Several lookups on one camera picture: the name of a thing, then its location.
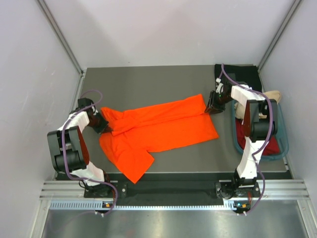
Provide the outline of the orange t shirt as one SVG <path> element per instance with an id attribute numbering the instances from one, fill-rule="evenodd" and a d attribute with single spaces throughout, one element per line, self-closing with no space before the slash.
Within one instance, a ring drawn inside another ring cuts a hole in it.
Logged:
<path id="1" fill-rule="evenodd" d="M 152 153 L 186 147 L 219 137 L 201 94 L 183 100 L 123 112 L 103 107 L 111 132 L 100 147 L 116 168 L 136 183 L 154 162 Z"/>

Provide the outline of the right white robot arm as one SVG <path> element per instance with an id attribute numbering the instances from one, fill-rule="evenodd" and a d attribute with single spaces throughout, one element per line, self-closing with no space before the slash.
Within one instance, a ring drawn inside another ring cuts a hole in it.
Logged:
<path id="1" fill-rule="evenodd" d="M 277 133 L 277 102 L 246 84 L 217 78 L 215 90 L 210 93 L 205 112 L 211 115 L 222 113 L 225 105 L 232 100 L 245 108 L 242 126 L 246 143 L 231 184 L 232 192 L 237 196 L 243 196 L 249 191 L 250 186 L 255 185 L 257 166 L 262 153 L 270 138 Z"/>

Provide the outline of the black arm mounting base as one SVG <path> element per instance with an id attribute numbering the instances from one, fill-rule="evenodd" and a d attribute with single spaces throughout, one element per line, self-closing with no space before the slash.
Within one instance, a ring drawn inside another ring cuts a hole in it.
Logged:
<path id="1" fill-rule="evenodd" d="M 137 183 L 109 173 L 107 179 L 118 191 L 117 205 L 219 205 L 215 184 L 233 173 L 146 173 Z"/>

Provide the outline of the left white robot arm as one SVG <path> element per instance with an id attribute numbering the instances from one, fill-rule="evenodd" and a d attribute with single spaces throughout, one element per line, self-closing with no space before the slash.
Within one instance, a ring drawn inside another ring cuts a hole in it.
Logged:
<path id="1" fill-rule="evenodd" d="M 90 161 L 83 137 L 86 127 L 91 127 L 97 134 L 112 131 L 93 100 L 80 98 L 78 107 L 70 113 L 63 126 L 47 134 L 52 165 L 57 173 L 81 178 L 84 184 L 95 186 L 95 191 L 105 197 L 111 194 L 112 184 L 106 181 L 104 171 Z"/>

